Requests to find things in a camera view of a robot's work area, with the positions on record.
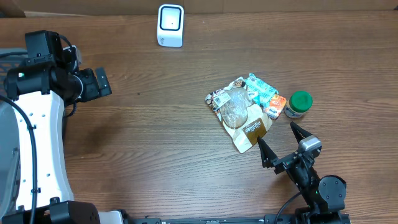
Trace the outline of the brown clear snack bag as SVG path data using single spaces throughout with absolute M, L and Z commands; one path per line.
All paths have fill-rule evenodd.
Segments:
M 242 154 L 257 144 L 272 126 L 272 120 L 263 113 L 252 96 L 243 77 L 205 97 L 205 103 L 215 113 Z

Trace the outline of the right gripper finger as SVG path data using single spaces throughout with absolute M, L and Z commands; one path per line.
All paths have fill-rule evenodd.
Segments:
M 274 162 L 279 159 L 277 155 L 260 136 L 257 137 L 257 142 L 261 152 L 261 162 L 263 168 L 274 167 Z
M 297 142 L 299 143 L 301 140 L 308 138 L 312 135 L 312 133 L 304 130 L 303 128 L 301 128 L 297 123 L 291 121 L 290 122 L 290 127 L 292 129 L 292 132 L 297 140 Z

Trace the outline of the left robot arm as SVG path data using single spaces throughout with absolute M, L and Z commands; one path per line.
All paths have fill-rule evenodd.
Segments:
M 80 69 L 78 49 L 53 31 L 25 35 L 21 62 L 7 71 L 6 95 L 17 118 L 19 190 L 3 223 L 99 223 L 91 203 L 77 202 L 63 153 L 65 108 L 111 94 L 104 69 Z

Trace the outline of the orange snack packet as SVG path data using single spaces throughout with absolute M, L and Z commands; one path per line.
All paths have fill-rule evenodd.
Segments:
M 263 112 L 271 119 L 277 119 L 286 105 L 286 98 L 275 94 L 271 100 L 266 104 Z

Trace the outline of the green lid jar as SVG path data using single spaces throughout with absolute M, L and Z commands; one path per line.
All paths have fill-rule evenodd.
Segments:
M 290 118 L 301 118 L 313 105 L 313 98 L 306 91 L 296 91 L 286 102 L 284 113 Z

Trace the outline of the teal tissue pack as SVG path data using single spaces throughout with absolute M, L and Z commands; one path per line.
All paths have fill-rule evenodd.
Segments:
M 270 86 L 260 78 L 257 78 L 255 74 L 250 73 L 247 79 L 245 79 L 248 91 L 257 91 L 260 96 L 260 106 L 265 107 L 271 98 L 278 94 L 278 90 L 273 86 Z

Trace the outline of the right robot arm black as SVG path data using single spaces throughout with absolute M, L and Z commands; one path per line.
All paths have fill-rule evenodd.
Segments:
M 265 215 L 265 223 L 350 223 L 345 208 L 346 182 L 337 175 L 320 178 L 313 168 L 322 150 L 322 142 L 295 122 L 290 123 L 298 142 L 293 153 L 279 158 L 258 137 L 262 166 L 273 168 L 276 174 L 285 172 L 298 188 L 298 193 L 286 201 L 275 215 Z

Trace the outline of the small green white packet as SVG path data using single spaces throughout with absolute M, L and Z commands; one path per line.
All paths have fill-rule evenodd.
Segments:
M 257 91 L 248 91 L 248 95 L 252 98 L 255 104 L 260 105 L 260 96 Z

